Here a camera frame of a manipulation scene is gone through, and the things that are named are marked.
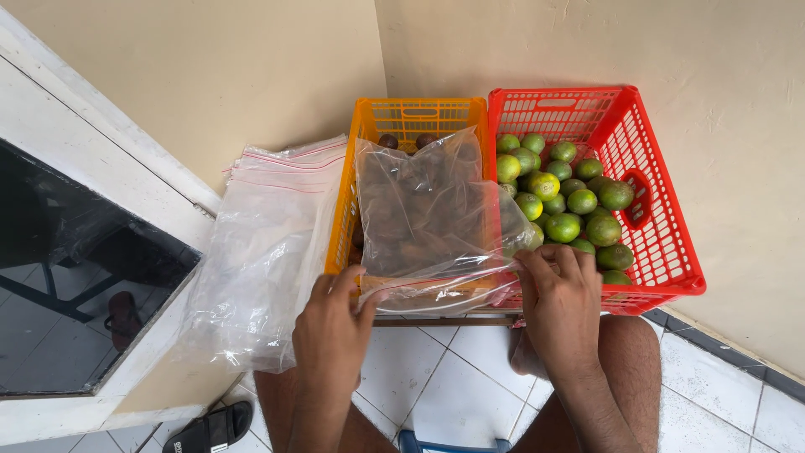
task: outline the red plastic crate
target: red plastic crate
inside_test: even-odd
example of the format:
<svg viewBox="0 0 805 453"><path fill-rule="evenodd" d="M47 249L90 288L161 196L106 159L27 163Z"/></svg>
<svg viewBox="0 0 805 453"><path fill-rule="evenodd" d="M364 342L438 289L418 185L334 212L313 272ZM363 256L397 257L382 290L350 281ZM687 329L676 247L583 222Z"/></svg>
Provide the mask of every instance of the red plastic crate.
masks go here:
<svg viewBox="0 0 805 453"><path fill-rule="evenodd" d="M602 310L639 315L704 293L704 275L637 88L496 89L489 93L491 152L501 134L522 139L530 132L545 137L543 167L550 146L568 140L579 148L574 167L578 160L595 156L604 165L605 176L634 187L632 205L615 214L624 226L621 242L634 252L634 265L626 271L634 285L604 285ZM496 168L492 175L496 178ZM522 299L514 297L502 306L521 304Z"/></svg>

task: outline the plastic bag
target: plastic bag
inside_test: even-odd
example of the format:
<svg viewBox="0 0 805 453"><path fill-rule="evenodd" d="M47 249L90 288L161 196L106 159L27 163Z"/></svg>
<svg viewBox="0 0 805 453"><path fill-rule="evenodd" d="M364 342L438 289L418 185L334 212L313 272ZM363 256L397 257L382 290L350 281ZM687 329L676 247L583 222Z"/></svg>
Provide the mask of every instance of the plastic bag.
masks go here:
<svg viewBox="0 0 805 453"><path fill-rule="evenodd" d="M473 130L413 156L356 142L361 303L383 290L381 314L455 315L519 291L511 256L530 246L534 229L500 186L482 180Z"/></svg>
<svg viewBox="0 0 805 453"><path fill-rule="evenodd" d="M185 310L180 360L225 359L233 372L295 366L291 333L324 271L346 143L246 147Z"/></svg>

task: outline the flip flop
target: flip flop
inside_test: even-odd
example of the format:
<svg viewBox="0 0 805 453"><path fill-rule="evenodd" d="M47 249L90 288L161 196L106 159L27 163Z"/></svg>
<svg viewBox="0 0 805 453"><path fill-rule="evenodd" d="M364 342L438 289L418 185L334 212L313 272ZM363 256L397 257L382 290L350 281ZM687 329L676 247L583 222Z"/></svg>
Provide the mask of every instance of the flip flop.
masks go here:
<svg viewBox="0 0 805 453"><path fill-rule="evenodd" d="M142 321L131 293L121 291L109 299L109 317L104 320L103 327L112 332L112 345L118 352L125 351L134 341L142 329Z"/></svg>
<svg viewBox="0 0 805 453"><path fill-rule="evenodd" d="M168 440L162 453L217 453L226 450L249 432L253 414L248 401L214 410Z"/></svg>

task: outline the hairy leg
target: hairy leg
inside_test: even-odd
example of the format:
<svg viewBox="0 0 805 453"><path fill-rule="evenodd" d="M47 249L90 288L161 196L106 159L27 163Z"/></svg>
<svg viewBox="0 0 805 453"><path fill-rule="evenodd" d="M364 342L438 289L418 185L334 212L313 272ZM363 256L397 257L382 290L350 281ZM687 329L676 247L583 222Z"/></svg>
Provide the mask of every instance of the hairy leg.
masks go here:
<svg viewBox="0 0 805 453"><path fill-rule="evenodd" d="M535 374L540 365L528 335L522 334L512 357L521 374ZM657 335L640 318L601 317L598 357L618 408L645 453L657 451L659 431L660 358ZM578 451L576 434L553 393L512 453Z"/></svg>
<svg viewBox="0 0 805 453"><path fill-rule="evenodd" d="M280 374L254 372L254 384L266 419L268 436L275 453L285 453L291 440L291 423L294 414L297 379L296 368ZM361 414L355 405L349 414L341 434L340 453L398 453L372 422Z"/></svg>

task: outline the plastic crate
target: plastic crate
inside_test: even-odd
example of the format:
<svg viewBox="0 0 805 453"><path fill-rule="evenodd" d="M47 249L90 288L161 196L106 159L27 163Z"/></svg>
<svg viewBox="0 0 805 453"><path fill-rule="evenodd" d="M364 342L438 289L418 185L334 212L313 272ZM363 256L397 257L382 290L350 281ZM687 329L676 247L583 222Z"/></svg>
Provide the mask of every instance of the plastic crate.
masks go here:
<svg viewBox="0 0 805 453"><path fill-rule="evenodd" d="M551 144L571 141L579 148L573 165L595 156L605 176L634 187L632 205L615 214L625 229L621 241L634 252L627 271L634 285L604 285L602 310L638 315L704 293L704 275L637 88L496 89L489 93L489 131L492 153L501 134L542 134L543 167ZM492 174L497 179L497 166ZM521 304L515 297L502 306Z"/></svg>
<svg viewBox="0 0 805 453"><path fill-rule="evenodd" d="M399 141L400 150L415 152L419 134L430 132L439 138L470 126L477 126L475 135L481 145L482 176L494 180L495 152L489 152L488 118L484 98L462 99L366 99L355 102L349 143L341 174L336 212L332 220L332 235L324 264L326 273L338 273L347 265L352 233L358 219L357 188L355 186L355 139L377 142L380 135L392 134ZM484 235L500 237L499 214L485 220ZM468 295L485 292L495 286L494 277L481 278L456 289Z"/></svg>

